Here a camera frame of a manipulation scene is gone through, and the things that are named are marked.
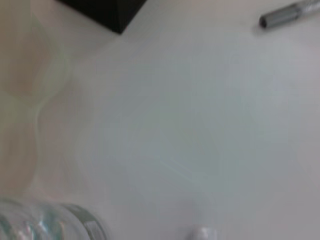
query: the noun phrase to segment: bottle label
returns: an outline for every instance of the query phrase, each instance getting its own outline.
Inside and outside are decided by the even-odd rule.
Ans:
[[[62,204],[69,210],[84,226],[90,240],[107,240],[107,235],[99,221],[89,211],[73,204]]]

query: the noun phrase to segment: white table surface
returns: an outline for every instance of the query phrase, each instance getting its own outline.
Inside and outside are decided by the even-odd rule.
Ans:
[[[74,67],[42,112],[33,188],[113,240],[318,239],[320,16],[255,27],[290,2],[148,0],[118,36],[32,0]]]

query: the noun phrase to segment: white desk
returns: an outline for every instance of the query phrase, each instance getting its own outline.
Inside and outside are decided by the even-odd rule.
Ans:
[[[33,187],[99,212],[112,240],[317,239],[320,16],[254,27],[289,2],[148,0],[118,36],[32,0],[74,66]]]

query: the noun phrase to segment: transparent plastic cup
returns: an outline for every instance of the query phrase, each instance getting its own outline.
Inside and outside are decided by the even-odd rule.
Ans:
[[[24,17],[16,6],[0,3],[0,14],[12,11],[6,16],[14,29],[0,23],[0,38],[5,31],[9,35],[0,41],[0,195],[15,196],[32,181],[41,155],[39,112],[69,75],[68,61],[53,38],[34,15]],[[15,14],[20,21],[12,20]]]

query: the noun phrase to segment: silver pen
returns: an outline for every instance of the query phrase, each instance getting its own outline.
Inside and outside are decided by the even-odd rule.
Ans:
[[[262,15],[259,25],[264,29],[273,28],[318,11],[320,11],[320,0],[300,1]]]

